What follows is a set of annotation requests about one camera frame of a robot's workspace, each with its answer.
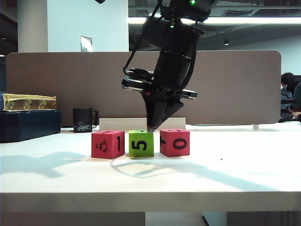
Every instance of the ceiling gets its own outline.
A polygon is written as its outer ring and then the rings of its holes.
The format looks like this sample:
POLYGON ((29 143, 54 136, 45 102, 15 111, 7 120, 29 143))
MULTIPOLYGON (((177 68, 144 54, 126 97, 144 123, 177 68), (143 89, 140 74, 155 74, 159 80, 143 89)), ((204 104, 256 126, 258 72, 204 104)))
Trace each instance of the ceiling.
POLYGON ((0 0, 0 55, 18 51, 17 0, 0 0))
MULTIPOLYGON (((129 0, 129 17, 144 17, 154 10, 156 0, 129 0)), ((300 17, 301 0, 222 0, 212 9, 210 16, 222 17, 300 17)), ((229 40, 231 46, 279 39, 287 36, 301 35, 300 25, 204 25, 198 28, 206 33, 198 42, 198 50, 218 50, 225 48, 224 41, 229 40)), ((130 50, 141 36, 142 25, 129 25, 130 50)), ((145 40, 138 50, 158 50, 145 40)))
MULTIPOLYGON (((145 17, 152 13, 157 0, 128 0, 130 17, 145 17)), ((0 55, 18 50, 17 0, 0 0, 0 55)), ((301 0, 223 0, 212 9, 212 16, 301 16, 301 0)), ((205 30, 198 49, 220 49, 225 38, 232 45, 271 40, 293 35, 301 35, 299 25, 203 25, 205 30)), ((142 33, 142 25, 129 25, 130 50, 133 49, 142 33)), ((146 41, 142 41, 139 50, 154 50, 146 41)))

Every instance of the navy storage case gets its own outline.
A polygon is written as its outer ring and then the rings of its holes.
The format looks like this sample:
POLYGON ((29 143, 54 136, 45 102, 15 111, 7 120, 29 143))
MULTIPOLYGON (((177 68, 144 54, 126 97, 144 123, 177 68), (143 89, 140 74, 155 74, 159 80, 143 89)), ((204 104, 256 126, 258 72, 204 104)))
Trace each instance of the navy storage case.
POLYGON ((0 112, 0 143, 33 139, 60 131, 59 110, 0 112))

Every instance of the ceiling light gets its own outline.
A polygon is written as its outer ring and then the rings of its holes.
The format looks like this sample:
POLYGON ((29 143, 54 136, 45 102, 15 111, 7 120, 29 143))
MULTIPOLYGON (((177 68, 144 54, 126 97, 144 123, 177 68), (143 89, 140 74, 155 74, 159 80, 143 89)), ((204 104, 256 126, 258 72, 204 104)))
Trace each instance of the ceiling light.
MULTIPOLYGON (((181 19, 185 24, 193 20, 181 19)), ((144 24, 145 17, 129 17, 129 24, 144 24)), ((203 24, 301 24, 301 17, 209 17, 203 24)))
POLYGON ((209 17, 204 24, 301 24, 301 17, 209 17))
POLYGON ((144 24, 146 17, 129 17, 127 21, 129 24, 144 24))

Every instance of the wall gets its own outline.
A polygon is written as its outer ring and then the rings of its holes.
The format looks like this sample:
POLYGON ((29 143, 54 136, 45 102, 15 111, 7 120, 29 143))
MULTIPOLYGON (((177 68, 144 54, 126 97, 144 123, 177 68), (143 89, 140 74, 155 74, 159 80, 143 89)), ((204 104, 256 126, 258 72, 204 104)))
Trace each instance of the wall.
POLYGON ((18 0, 19 52, 47 52, 47 0, 18 0))
POLYGON ((0 13, 4 16, 7 16, 9 19, 13 21, 17 21, 16 11, 14 7, 9 7, 5 1, 0 0, 0 13))
POLYGON ((6 90, 5 64, 0 61, 0 94, 6 90))
POLYGON ((93 51, 128 51, 128 1, 48 0, 48 51, 80 51, 80 36, 93 51))
POLYGON ((257 42, 253 44, 241 45, 228 48, 230 49, 274 49, 280 52, 282 57, 281 72, 292 72, 293 74, 301 75, 301 35, 271 41, 257 42))

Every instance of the white floor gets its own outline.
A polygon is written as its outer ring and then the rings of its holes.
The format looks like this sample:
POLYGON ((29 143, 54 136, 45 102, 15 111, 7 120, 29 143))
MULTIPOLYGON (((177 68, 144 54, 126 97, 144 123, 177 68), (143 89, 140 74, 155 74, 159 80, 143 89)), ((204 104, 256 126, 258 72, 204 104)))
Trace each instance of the white floor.
POLYGON ((146 226, 206 226, 200 212, 146 212, 146 226))

